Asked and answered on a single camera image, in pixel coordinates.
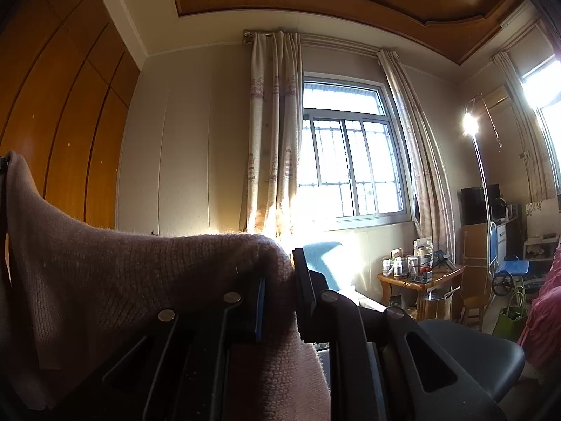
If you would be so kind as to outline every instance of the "silver bolt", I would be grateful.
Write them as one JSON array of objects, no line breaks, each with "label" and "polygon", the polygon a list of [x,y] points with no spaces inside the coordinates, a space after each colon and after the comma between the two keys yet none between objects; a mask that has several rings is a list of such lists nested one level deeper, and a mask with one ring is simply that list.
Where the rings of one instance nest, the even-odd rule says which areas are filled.
[{"label": "silver bolt", "polygon": [[322,300],[324,302],[335,302],[337,299],[339,299],[339,295],[331,289],[326,289],[322,292]]},{"label": "silver bolt", "polygon": [[402,309],[395,306],[388,307],[386,309],[386,312],[388,312],[388,316],[390,316],[395,320],[398,320],[399,318],[403,318],[403,315],[405,315],[405,312]]},{"label": "silver bolt", "polygon": [[242,300],[242,297],[236,291],[230,291],[224,295],[224,302],[237,303]]},{"label": "silver bolt", "polygon": [[160,313],[158,314],[158,319],[160,321],[163,321],[164,323],[167,323],[168,321],[171,321],[174,318],[175,318],[175,312],[170,309],[164,309],[160,311]]}]

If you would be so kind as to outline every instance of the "black wheel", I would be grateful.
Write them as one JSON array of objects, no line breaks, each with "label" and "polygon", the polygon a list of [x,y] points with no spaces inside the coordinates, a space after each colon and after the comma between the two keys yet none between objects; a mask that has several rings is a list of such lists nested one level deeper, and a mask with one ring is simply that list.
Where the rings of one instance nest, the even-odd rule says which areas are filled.
[{"label": "black wheel", "polygon": [[506,270],[497,272],[493,277],[491,288],[497,296],[503,297],[509,294],[514,288],[514,280],[511,273]]}]

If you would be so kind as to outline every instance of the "desk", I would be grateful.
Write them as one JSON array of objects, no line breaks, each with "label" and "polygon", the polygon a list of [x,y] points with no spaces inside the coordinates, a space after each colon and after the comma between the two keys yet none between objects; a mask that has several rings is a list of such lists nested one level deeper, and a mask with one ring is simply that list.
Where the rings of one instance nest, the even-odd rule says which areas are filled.
[{"label": "desk", "polygon": [[378,274],[378,280],[382,285],[383,293],[381,303],[383,305],[389,304],[389,298],[392,295],[392,285],[399,286],[400,288],[415,289],[418,292],[417,321],[421,321],[425,316],[426,290],[435,286],[442,285],[443,283],[450,281],[454,277],[458,277],[458,275],[461,275],[462,272],[464,272],[464,266],[458,266],[454,272],[442,269],[434,270],[433,280],[429,283],[411,282],[408,278],[399,279],[393,277],[384,277],[382,274]]}]

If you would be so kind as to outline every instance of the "green tote bag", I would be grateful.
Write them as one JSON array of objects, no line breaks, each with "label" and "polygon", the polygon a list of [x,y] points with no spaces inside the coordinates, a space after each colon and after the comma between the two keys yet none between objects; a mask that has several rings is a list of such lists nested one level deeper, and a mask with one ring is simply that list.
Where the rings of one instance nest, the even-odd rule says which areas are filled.
[{"label": "green tote bag", "polygon": [[522,334],[527,319],[526,292],[523,286],[518,286],[512,293],[508,307],[501,309],[493,335],[516,342]]}]

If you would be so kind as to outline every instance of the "patterned curtain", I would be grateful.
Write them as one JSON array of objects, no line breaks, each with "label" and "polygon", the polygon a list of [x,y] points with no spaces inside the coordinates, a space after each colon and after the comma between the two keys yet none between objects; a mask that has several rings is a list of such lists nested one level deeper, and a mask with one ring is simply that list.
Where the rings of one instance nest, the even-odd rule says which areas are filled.
[{"label": "patterned curtain", "polygon": [[511,99],[512,111],[520,134],[522,150],[529,154],[524,159],[529,185],[529,202],[554,198],[555,177],[552,161],[538,116],[524,96],[522,82],[506,52],[499,52],[493,58],[504,75],[507,92]]},{"label": "patterned curtain", "polygon": [[434,247],[455,259],[455,231],[452,200],[444,163],[419,98],[395,52],[378,52],[396,101],[419,206],[416,217],[420,237],[433,236]]},{"label": "patterned curtain", "polygon": [[302,87],[300,35],[255,33],[247,202],[241,223],[241,229],[249,233],[280,240],[292,235],[291,206],[298,188],[296,171],[302,134]]}]

